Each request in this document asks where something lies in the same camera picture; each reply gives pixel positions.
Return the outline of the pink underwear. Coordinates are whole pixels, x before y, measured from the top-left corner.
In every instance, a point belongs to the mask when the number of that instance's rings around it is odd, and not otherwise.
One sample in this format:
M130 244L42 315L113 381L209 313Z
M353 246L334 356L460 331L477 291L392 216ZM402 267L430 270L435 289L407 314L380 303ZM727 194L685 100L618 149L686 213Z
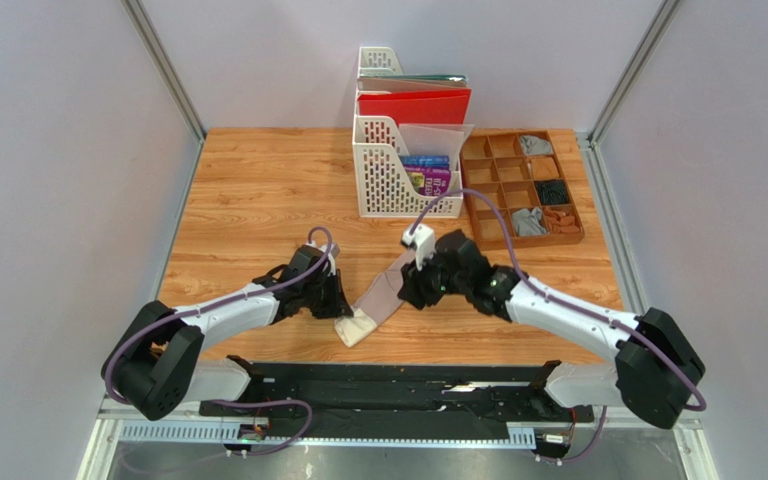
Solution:
M345 346L351 348L366 339L402 306L403 301L398 298L403 286L401 268L414 260L414 252L406 250L376 275L353 304L352 315L334 322L334 329Z

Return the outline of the grey underwear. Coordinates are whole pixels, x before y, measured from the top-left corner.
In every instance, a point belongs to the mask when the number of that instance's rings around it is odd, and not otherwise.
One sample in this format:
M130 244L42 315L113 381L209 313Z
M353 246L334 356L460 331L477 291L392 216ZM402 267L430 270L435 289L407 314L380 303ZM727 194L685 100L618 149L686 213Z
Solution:
M548 233L543 225L543 212L540 207L523 208L511 213L515 233L520 237L541 236Z

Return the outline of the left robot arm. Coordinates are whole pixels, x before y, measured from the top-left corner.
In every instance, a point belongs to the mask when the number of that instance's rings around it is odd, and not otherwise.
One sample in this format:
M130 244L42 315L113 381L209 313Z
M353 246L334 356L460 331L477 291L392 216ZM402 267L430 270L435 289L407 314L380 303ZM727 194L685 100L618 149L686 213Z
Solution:
M203 352L302 310L317 319L350 315L338 254L334 242L308 242L288 263L231 294L189 306L145 304L101 368L108 395L151 421L183 403L242 399L249 366L239 359L205 360Z

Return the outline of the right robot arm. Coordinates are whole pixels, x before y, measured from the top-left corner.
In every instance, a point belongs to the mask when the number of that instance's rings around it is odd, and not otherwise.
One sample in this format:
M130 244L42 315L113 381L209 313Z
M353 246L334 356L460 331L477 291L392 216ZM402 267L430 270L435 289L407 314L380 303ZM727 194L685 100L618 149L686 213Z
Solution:
M550 364L537 387L559 406L624 406L661 429L673 428L685 410L704 409L697 397L704 363L666 312L612 310L565 294L491 264L460 230L437 238L425 225L409 227L401 243L415 258L401 269L398 296L413 307L460 295L481 314L550 332L601 358Z

